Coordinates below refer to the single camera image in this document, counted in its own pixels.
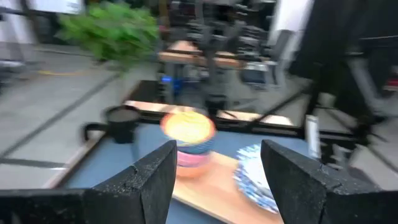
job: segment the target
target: gray floor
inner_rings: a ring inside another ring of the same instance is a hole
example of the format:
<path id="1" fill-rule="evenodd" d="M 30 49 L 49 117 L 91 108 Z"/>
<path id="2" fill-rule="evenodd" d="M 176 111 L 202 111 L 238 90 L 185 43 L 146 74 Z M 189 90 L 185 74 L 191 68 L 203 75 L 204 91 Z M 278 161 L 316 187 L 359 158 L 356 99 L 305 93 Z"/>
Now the gray floor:
<path id="1" fill-rule="evenodd" d="M 68 47 L 54 47 L 57 50 L 79 52 Z M 30 67 L 12 82 L 0 95 L 0 154 L 9 152 L 15 143 L 24 136 L 34 131 L 42 123 L 68 105 L 81 98 L 90 88 L 109 78 L 113 71 L 107 65 L 92 66 L 89 57 L 50 54 L 33 51 L 32 47 L 25 48 L 28 61 L 40 62 Z M 48 70 L 55 73 L 73 73 L 79 75 L 42 75 L 38 70 Z M 125 92 L 139 80 L 155 78 L 156 66 L 153 63 L 140 63 L 126 76 L 123 90 Z M 249 94 L 249 89 L 239 83 L 232 73 L 234 98 L 241 98 Z M 272 91 L 261 93 L 264 109 L 276 104 L 289 93 L 297 90 L 297 83 L 301 80 L 289 79 L 285 91 Z M 77 107 L 71 113 L 59 120 L 55 125 L 36 135 L 31 141 L 19 146 L 9 153 L 8 158 L 31 159 L 50 162 L 66 162 L 81 146 L 79 136 L 80 126 L 85 122 L 101 121 L 98 113 L 102 109 L 116 105 L 121 99 L 120 82 L 113 81 L 106 85 L 100 92 Z M 284 108 L 280 115 L 286 116 L 294 124 L 299 122 L 299 114 L 303 110 L 305 96 L 295 103 Z M 342 129 L 324 112 L 320 112 L 320 125 L 325 129 Z M 379 128 L 378 133 L 387 136 L 389 143 L 377 142 L 377 149 L 398 165 L 398 152 L 395 145 L 398 140 L 397 123 L 389 123 Z M 362 150 L 356 156 L 354 164 L 365 170 L 381 187 L 385 189 L 398 189 L 398 176 L 380 163 L 368 150 Z M 27 166 L 0 165 L 0 189 L 26 189 L 40 188 L 48 179 L 60 172 L 57 169 L 31 168 Z"/>

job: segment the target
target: chair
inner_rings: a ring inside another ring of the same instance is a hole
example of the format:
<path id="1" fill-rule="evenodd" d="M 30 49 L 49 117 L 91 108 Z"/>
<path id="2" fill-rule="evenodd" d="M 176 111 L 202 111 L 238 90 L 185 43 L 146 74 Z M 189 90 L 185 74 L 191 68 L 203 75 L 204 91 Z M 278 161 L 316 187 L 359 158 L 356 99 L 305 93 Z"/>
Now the chair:
<path id="1" fill-rule="evenodd" d="M 293 33 L 291 30 L 281 30 L 276 44 L 271 48 L 263 49 L 263 52 L 261 52 L 262 55 L 270 59 L 262 63 L 260 67 L 258 63 L 247 63 L 246 67 L 239 72 L 240 81 L 250 88 L 253 97 L 234 101 L 229 106 L 231 110 L 254 107 L 254 112 L 262 113 L 262 104 L 257 92 L 285 85 L 281 59 Z"/>

